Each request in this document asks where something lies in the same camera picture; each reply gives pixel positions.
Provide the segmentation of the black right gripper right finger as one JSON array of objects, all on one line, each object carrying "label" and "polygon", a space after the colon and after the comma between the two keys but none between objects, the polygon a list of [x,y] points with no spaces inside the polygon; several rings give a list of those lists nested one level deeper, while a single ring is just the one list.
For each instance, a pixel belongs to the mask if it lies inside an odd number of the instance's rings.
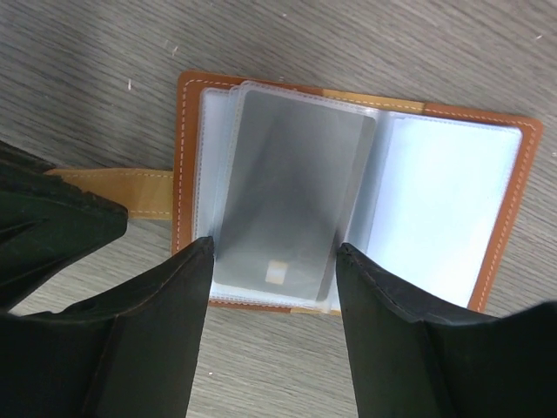
[{"label": "black right gripper right finger", "polygon": [[494,318],[448,303],[389,273],[343,244],[337,281],[352,384],[360,417],[497,417],[500,384],[482,371],[487,357],[471,338],[455,353],[473,359],[462,371],[443,369],[439,344],[462,326]]}]

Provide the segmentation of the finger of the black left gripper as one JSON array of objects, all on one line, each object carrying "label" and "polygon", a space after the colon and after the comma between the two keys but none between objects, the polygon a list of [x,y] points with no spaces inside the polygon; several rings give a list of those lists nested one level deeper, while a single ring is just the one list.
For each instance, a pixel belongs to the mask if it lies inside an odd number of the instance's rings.
[{"label": "finger of the black left gripper", "polygon": [[1,307],[122,237],[128,212],[49,171],[52,164],[1,144]]}]

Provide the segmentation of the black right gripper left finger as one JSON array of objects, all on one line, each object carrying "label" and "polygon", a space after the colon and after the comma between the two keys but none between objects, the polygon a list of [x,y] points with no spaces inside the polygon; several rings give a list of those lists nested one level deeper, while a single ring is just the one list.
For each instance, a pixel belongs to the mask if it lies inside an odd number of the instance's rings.
[{"label": "black right gripper left finger", "polygon": [[183,417],[195,374],[214,266],[211,237],[58,318],[99,327],[83,417]]}]

